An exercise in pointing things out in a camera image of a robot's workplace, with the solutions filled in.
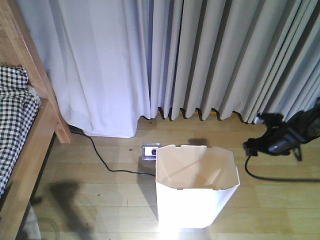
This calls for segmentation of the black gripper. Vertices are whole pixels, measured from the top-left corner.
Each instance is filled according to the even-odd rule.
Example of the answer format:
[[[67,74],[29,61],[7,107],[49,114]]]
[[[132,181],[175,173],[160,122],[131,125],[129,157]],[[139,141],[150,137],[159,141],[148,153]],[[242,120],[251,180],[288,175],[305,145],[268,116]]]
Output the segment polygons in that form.
[[[271,156],[288,155],[291,150],[298,149],[308,139],[306,125],[285,124],[278,128],[268,129],[258,138],[249,138],[243,143],[246,155],[257,156],[262,152]]]

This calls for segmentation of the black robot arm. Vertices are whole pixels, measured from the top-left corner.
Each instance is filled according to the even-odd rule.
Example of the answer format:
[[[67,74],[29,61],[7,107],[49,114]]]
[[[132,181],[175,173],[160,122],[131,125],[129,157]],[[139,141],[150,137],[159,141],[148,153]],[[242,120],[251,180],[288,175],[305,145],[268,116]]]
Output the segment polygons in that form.
[[[320,136],[320,100],[307,111],[300,110],[284,121],[281,113],[258,113],[256,120],[266,126],[266,132],[258,138],[243,143],[247,156],[259,152],[271,156],[287,156],[295,149]]]

